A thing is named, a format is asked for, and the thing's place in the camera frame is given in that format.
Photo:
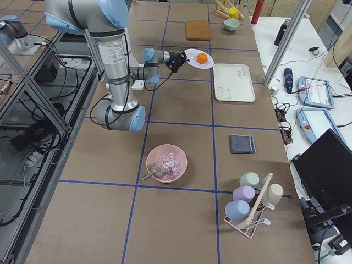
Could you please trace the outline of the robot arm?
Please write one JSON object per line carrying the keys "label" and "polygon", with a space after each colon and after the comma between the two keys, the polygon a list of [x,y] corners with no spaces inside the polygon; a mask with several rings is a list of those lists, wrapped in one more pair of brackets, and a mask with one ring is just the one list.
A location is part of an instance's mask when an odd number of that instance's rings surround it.
{"label": "robot arm", "polygon": [[146,110],[134,97],[132,85],[141,80],[158,84],[160,64],[176,73],[188,61],[186,53],[160,49],[143,50],[143,66],[132,67],[126,27],[129,11],[126,1],[46,1],[47,24],[62,32],[83,35],[96,41],[107,77],[109,93],[95,105],[94,123],[109,130],[138,132]]}
{"label": "robot arm", "polygon": [[27,30],[16,15],[1,17],[1,41],[5,45],[10,45],[14,41],[23,51],[33,44]]}

